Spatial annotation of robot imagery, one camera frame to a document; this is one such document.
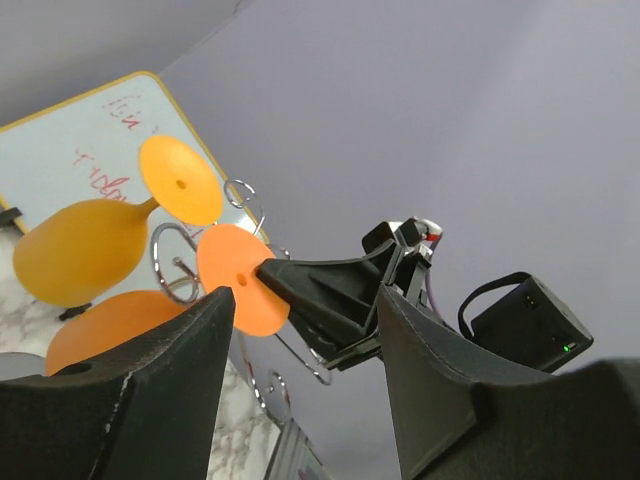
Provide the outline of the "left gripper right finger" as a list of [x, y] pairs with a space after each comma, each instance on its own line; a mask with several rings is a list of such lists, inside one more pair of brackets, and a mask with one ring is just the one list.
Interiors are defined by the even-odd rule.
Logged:
[[384, 287], [379, 333], [405, 479], [635, 479], [639, 363], [555, 376], [465, 340]]

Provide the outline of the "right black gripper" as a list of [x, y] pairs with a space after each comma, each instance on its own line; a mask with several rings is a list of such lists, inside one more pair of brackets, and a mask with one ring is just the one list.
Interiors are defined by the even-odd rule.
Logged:
[[390, 237], [371, 253], [340, 261], [268, 259], [257, 278], [290, 307], [289, 320], [315, 350], [340, 350], [325, 360], [328, 370], [344, 371], [381, 358], [375, 299], [379, 287], [392, 287], [432, 320], [444, 322], [431, 286], [433, 254], [442, 239], [437, 223], [419, 217], [384, 222], [365, 236]]

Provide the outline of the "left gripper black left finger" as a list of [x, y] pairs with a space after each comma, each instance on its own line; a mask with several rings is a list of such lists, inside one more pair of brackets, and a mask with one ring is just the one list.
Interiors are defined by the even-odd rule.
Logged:
[[206, 478], [234, 311], [220, 287], [58, 374], [2, 382], [2, 478]]

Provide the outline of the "orange plastic wine glass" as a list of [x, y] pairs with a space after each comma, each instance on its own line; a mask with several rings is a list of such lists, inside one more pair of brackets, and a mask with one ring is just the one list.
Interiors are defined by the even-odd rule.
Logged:
[[[206, 294], [200, 293], [198, 299]], [[108, 298], [57, 332], [45, 356], [45, 373], [54, 375], [111, 350], [175, 318], [191, 305], [177, 304], [160, 290], [136, 290]]]

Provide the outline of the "yellow plastic wine glass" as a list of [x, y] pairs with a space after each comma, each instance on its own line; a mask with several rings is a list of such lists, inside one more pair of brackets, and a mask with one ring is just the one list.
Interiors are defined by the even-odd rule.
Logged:
[[154, 135], [140, 146], [138, 161], [151, 193], [148, 200], [76, 202], [16, 244], [16, 277], [37, 300], [77, 307], [126, 279], [144, 255], [148, 218], [157, 208], [195, 226], [219, 219], [222, 188], [211, 163], [192, 147], [171, 136]]

